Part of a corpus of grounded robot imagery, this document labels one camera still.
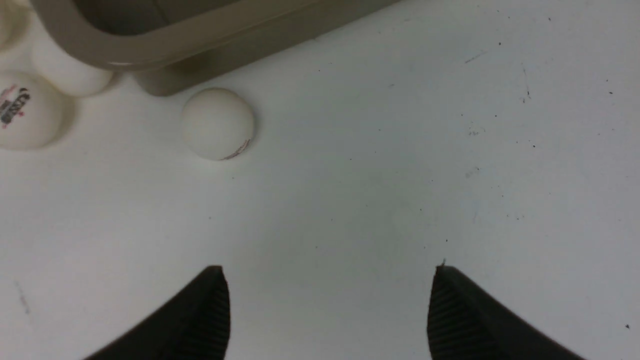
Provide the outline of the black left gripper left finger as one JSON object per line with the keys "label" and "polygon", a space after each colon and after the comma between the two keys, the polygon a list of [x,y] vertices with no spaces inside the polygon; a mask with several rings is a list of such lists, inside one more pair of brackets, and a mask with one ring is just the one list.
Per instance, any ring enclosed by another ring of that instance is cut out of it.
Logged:
{"label": "black left gripper left finger", "polygon": [[223,360],[231,337],[229,285],[203,269],[178,294],[89,360]]}

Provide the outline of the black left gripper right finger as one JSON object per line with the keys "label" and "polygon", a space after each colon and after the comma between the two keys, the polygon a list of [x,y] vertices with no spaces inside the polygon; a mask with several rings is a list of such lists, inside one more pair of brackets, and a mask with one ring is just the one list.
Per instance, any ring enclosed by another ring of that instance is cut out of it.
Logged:
{"label": "black left gripper right finger", "polygon": [[434,360],[578,360],[459,269],[436,268],[427,340]]}

